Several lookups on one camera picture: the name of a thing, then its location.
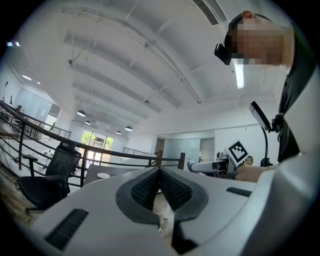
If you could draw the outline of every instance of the chair armrest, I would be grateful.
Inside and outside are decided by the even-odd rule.
[[[28,154],[22,154],[22,158],[28,159],[29,161],[38,161],[38,158]]]
[[[46,175],[44,179],[48,182],[63,182],[64,177],[61,175]]]

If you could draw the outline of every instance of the tree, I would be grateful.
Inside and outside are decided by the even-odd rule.
[[[107,137],[104,144],[105,150],[112,150],[112,146],[114,145],[115,138]]]
[[[96,137],[92,134],[92,131],[84,131],[82,135],[81,143],[87,144],[87,139],[90,140],[90,138],[91,140],[96,139]]]

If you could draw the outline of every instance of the vr headset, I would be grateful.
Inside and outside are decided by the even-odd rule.
[[[268,21],[271,21],[267,17],[260,15],[260,14],[255,14],[256,16],[262,17]],[[222,43],[218,43],[215,46],[214,49],[214,55],[217,56],[224,64],[230,65],[231,60],[232,60],[232,53],[236,53],[235,51],[232,50],[231,46],[231,31],[234,29],[234,27],[238,24],[238,22],[243,18],[242,13],[240,13],[238,16],[236,16],[228,26],[228,32],[226,33],[226,36],[224,38],[224,45]]]

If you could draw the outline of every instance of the ear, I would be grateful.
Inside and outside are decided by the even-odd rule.
[[[244,19],[252,19],[252,18],[255,18],[255,15],[252,13],[252,11],[245,10],[245,11],[242,13],[242,17],[243,17]]]

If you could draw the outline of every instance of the fluorescent light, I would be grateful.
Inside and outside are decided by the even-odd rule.
[[[242,89],[245,87],[244,80],[244,65],[240,65],[234,62],[235,76],[236,76],[236,87]]]
[[[86,116],[86,114],[85,114],[85,112],[84,112],[83,110],[79,110],[79,111],[77,112],[77,114],[78,114],[79,116],[81,116],[81,117],[85,117],[85,116]]]
[[[32,79],[30,77],[25,76],[24,74],[22,75],[25,79],[28,79],[30,81],[32,81]]]
[[[131,126],[127,126],[126,128],[124,128],[125,130],[127,130],[127,131],[130,131],[130,132],[132,132],[133,131],[133,129],[132,129],[132,127]]]

